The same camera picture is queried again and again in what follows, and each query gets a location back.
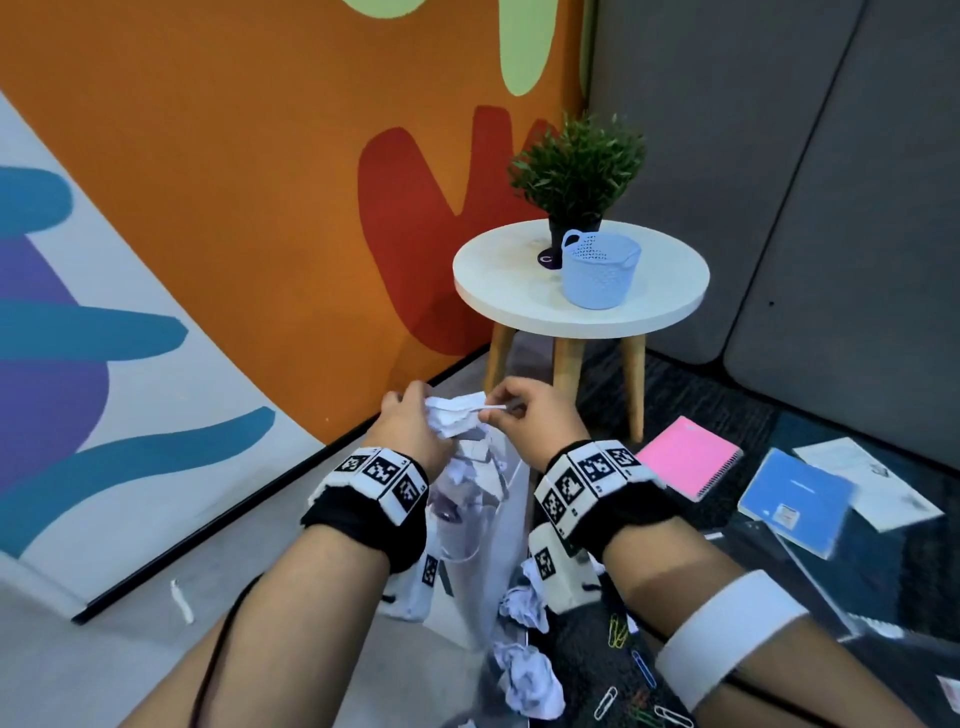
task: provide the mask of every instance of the gray wall panel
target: gray wall panel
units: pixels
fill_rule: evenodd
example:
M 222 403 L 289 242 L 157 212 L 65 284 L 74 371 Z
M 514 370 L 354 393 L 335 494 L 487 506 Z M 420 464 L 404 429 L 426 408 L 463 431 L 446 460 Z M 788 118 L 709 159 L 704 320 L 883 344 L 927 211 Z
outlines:
M 758 392 L 960 468 L 956 0 L 871 0 L 726 364 Z
M 625 115 L 649 147 L 610 217 L 680 238 L 711 271 L 700 310 L 651 335 L 652 349 L 720 355 L 859 7 L 601 1 L 590 108 Z

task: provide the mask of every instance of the round white table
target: round white table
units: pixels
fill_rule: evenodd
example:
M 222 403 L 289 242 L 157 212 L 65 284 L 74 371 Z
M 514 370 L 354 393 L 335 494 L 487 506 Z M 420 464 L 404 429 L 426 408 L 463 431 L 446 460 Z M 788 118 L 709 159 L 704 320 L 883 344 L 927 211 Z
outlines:
M 470 240 L 453 258 L 457 293 L 493 320 L 487 361 L 487 392 L 504 377 L 507 354 L 518 331 L 554 337 L 553 384 L 577 396 L 586 339 L 621 339 L 627 381 L 630 434 L 643 438 L 643 366 L 646 334 L 689 316 L 710 281 L 707 262 L 685 243 L 639 225 L 604 220 L 603 232 L 618 232 L 640 245 L 640 261 L 627 299 L 594 311 L 564 298 L 561 272 L 537 263 L 550 244 L 546 220 L 505 225 Z

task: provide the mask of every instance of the hand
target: hand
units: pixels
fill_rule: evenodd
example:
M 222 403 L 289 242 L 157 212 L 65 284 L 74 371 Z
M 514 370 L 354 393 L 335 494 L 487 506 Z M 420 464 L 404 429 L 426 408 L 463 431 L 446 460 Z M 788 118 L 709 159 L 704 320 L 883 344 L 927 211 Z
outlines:
M 573 402 L 549 384 L 508 376 L 487 395 L 487 404 L 506 404 L 514 397 L 523 400 L 526 411 L 485 409 L 480 421 L 509 437 L 531 468 L 542 473 L 550 459 L 567 445 L 590 439 Z
M 388 392 L 380 403 L 380 416 L 367 430 L 365 448 L 390 448 L 407 457 L 412 457 L 426 470 L 431 483 L 450 462 L 456 445 L 452 440 L 441 440 L 426 423 L 423 398 L 427 386 L 421 381 L 412 381 L 403 398 L 396 392 Z

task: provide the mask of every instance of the orange wall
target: orange wall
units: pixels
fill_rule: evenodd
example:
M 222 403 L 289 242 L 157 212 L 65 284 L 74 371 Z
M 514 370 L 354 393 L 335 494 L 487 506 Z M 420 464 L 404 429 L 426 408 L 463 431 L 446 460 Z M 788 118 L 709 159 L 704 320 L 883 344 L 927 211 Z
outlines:
M 391 303 L 358 211 L 365 145 L 405 128 L 459 212 L 478 106 L 510 113 L 515 149 L 580 106 L 582 7 L 561 0 L 515 97 L 497 0 L 391 20 L 341 0 L 3 0 L 0 88 L 206 333 L 329 441 L 458 358 Z

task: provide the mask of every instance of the blue basket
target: blue basket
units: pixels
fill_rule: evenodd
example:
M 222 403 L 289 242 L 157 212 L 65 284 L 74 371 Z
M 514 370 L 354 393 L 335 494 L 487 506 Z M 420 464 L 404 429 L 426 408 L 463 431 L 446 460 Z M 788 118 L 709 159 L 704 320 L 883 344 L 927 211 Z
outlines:
M 567 247 L 571 235 L 580 239 Z M 613 308 L 623 303 L 634 281 L 640 246 L 625 235 L 568 231 L 561 243 L 564 296 L 581 308 Z

